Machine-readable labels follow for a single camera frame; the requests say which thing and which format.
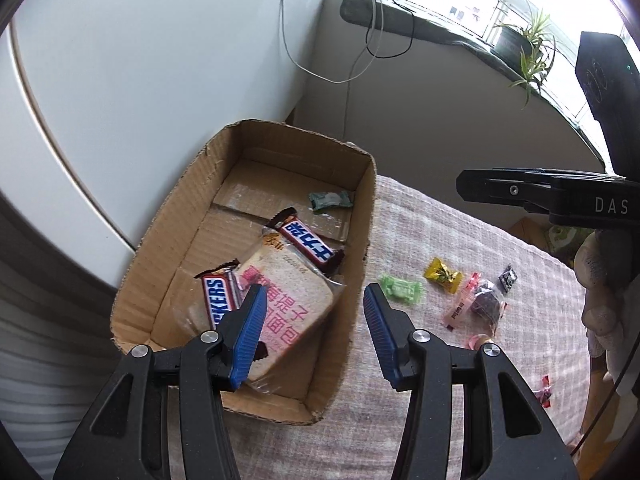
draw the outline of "window sill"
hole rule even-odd
[[[391,2],[384,2],[385,13],[385,32],[391,32],[399,36],[411,37],[413,19],[410,13],[399,9]],[[342,0],[340,5],[341,18],[353,25],[368,27],[371,21],[371,0]],[[426,17],[427,12],[422,15],[415,15],[414,40],[429,41],[431,43],[457,45],[466,48],[474,54],[479,60],[501,73],[511,82],[518,81],[520,76],[507,66],[499,57],[491,53],[491,46],[480,40],[476,36],[467,32],[463,27],[456,27],[446,20],[440,20],[437,17]],[[380,29],[380,22],[376,24],[376,28]],[[606,168],[604,160],[593,143],[589,140],[586,133],[581,129],[572,117],[570,117],[562,108],[561,104],[555,102],[546,94],[539,94],[535,88],[532,88],[532,95],[542,99],[551,105],[571,127],[576,131],[580,138],[587,144],[594,156],[600,161],[602,169]]]

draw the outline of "metal screw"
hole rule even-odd
[[[148,353],[149,348],[146,345],[134,346],[133,350],[131,351],[131,355],[133,355],[133,357],[144,357]]]
[[[413,337],[418,343],[426,343],[431,339],[431,334],[426,330],[415,330],[414,333],[411,334],[411,337]]]
[[[496,357],[500,353],[500,347],[493,343],[482,345],[482,351],[489,357]]]
[[[220,336],[215,330],[207,330],[200,335],[200,341],[203,343],[215,343]]]

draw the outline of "white cable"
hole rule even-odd
[[[372,24],[373,24],[373,30],[371,32],[371,37],[369,38],[369,41],[367,41],[367,43],[365,44],[364,48],[360,51],[360,53],[358,54],[358,56],[356,57],[356,62],[357,60],[360,59],[360,56],[362,56],[362,54],[364,54],[364,51],[366,51],[366,49],[369,47],[371,41],[373,41],[373,36],[374,36],[374,32],[376,30],[376,22],[377,22],[377,2],[378,0],[371,0],[372,3]],[[289,59],[291,60],[291,62],[297,66],[300,70],[304,70],[306,73],[317,77],[319,79],[322,79],[323,81],[327,81],[329,83],[333,83],[333,84],[343,84],[343,83],[348,83],[349,81],[353,81],[354,79],[359,78],[362,74],[364,74],[367,71],[367,68],[369,68],[371,66],[371,63],[373,63],[373,60],[376,59],[376,56],[378,55],[378,50],[380,49],[380,44],[382,43],[382,33],[385,30],[385,13],[383,12],[383,3],[382,0],[380,0],[380,38],[378,40],[378,46],[376,47],[376,51],[374,53],[373,56],[371,56],[371,60],[367,63],[366,67],[364,67],[364,69],[362,70],[362,72],[360,72],[358,75],[355,75],[353,77],[350,77],[348,79],[345,79],[344,81],[334,81],[332,79],[328,79],[326,77],[322,77],[321,75],[318,75],[314,72],[311,72],[311,70],[308,70],[306,68],[304,68],[303,66],[300,66],[295,59],[293,59],[293,57],[291,56],[291,53],[289,52],[289,46],[287,45],[287,38],[285,36],[284,33],[284,0],[280,0],[280,30],[282,31],[282,43],[284,44],[284,50],[287,53],[287,56],[289,56]]]

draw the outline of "hand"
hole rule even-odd
[[[640,278],[634,265],[634,235],[613,230],[589,235],[575,255],[574,270],[587,289],[582,323],[587,327],[590,355],[598,357],[606,351],[607,368],[617,380],[640,332]],[[631,391],[639,372],[640,350],[618,387],[621,396]]]

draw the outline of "tablecloth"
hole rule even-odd
[[[434,256],[465,275],[479,271],[497,279],[507,264],[518,273],[496,342],[533,389],[549,375],[547,410],[563,440],[580,428],[587,401],[590,359],[580,314],[584,289],[564,264],[505,231],[456,211],[422,193],[379,176],[365,284],[383,273],[423,282],[418,304],[407,311],[414,325],[448,344],[465,346],[472,324],[448,331],[440,317],[452,296],[422,278]],[[225,413],[242,478],[278,480],[388,480],[398,453],[409,393],[399,394],[382,377],[362,306],[344,382],[324,420],[286,426]],[[459,478],[463,438],[462,388],[454,387],[447,479]],[[179,453],[175,417],[170,447]],[[174,469],[174,478],[179,472]]]

